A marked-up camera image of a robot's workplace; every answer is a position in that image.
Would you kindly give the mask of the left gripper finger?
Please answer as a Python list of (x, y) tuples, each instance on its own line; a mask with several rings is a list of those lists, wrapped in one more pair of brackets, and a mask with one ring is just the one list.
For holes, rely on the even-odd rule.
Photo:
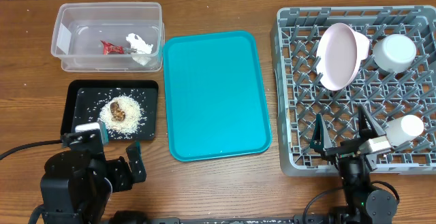
[(146, 170), (142, 161), (142, 151), (139, 142), (134, 142), (126, 148), (126, 153), (129, 158), (129, 166), (131, 169), (132, 182), (134, 184), (144, 182), (146, 180)]
[(61, 136), (62, 147), (71, 150), (89, 151), (93, 155), (102, 154), (104, 146), (97, 137), (91, 137), (90, 132), (65, 133)]

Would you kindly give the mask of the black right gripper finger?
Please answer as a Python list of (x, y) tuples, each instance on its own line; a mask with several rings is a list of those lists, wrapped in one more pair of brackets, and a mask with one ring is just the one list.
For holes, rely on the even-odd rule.
[(321, 156), (328, 156), (328, 150), (332, 148), (332, 141), (321, 114), (316, 115), (315, 129), (309, 147)]
[(364, 140), (386, 135), (385, 130), (378, 124), (363, 105), (358, 106), (358, 134), (360, 138)]

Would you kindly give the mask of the white cup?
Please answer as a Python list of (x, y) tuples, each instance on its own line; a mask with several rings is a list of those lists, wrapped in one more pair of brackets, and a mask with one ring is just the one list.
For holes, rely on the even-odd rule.
[(415, 115), (406, 115), (387, 123), (386, 136), (392, 146), (400, 146), (417, 138), (424, 131), (423, 121)]

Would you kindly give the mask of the brown food scrap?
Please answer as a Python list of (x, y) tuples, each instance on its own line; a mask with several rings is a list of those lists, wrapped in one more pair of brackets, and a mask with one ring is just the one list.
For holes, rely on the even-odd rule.
[(110, 104), (110, 113), (112, 115), (112, 121), (123, 122), (125, 120), (125, 112), (120, 108), (117, 101), (113, 101)]

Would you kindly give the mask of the grey-white bowl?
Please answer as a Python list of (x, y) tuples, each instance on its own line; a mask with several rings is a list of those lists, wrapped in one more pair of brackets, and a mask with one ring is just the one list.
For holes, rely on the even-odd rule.
[(405, 35), (393, 34), (374, 45), (375, 64), (382, 70), (402, 73), (412, 64), (417, 54), (414, 42)]

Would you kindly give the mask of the pink bowl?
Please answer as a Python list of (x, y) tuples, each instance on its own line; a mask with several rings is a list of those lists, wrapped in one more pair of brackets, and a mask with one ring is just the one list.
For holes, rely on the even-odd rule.
[(361, 61), (369, 55), (370, 40), (344, 23), (327, 28), (317, 46), (320, 58), (316, 71), (322, 74), (321, 84), (330, 91), (338, 91), (357, 76)]

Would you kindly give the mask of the red snack wrapper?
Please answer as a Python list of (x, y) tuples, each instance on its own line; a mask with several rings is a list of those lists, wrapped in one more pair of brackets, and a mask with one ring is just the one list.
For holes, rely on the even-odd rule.
[(125, 51), (123, 49), (122, 46), (116, 46), (114, 44), (111, 44), (109, 42), (105, 42), (105, 41), (101, 41), (101, 43), (103, 44), (103, 54), (104, 55), (108, 55), (108, 54), (125, 54)]

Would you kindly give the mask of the white napkin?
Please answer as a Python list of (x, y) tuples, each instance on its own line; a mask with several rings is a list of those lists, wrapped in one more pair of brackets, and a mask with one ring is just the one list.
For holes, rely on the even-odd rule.
[(145, 66), (150, 60), (150, 57), (146, 57), (146, 54), (151, 54), (153, 50), (153, 44), (147, 44), (139, 35), (130, 33), (126, 40), (130, 43), (130, 48), (134, 49), (132, 59)]

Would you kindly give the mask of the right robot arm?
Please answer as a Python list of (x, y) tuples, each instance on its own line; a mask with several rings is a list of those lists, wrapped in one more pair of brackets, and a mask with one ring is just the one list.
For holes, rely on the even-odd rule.
[(345, 206), (332, 207), (328, 223), (391, 223), (400, 197), (396, 189), (383, 181), (372, 181), (377, 156), (391, 150), (386, 132), (364, 106), (358, 106), (358, 137), (333, 146), (324, 119), (318, 115), (321, 131), (311, 145), (318, 143), (322, 159), (337, 166), (342, 179)]

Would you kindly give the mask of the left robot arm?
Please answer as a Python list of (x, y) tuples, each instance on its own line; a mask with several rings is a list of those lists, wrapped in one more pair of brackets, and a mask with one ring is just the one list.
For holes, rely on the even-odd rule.
[(29, 221), (37, 223), (102, 223), (113, 193), (128, 191), (146, 180), (140, 143), (126, 148), (127, 157), (108, 160), (103, 122), (81, 124), (61, 136), (67, 150), (47, 160), (40, 181), (43, 203)]

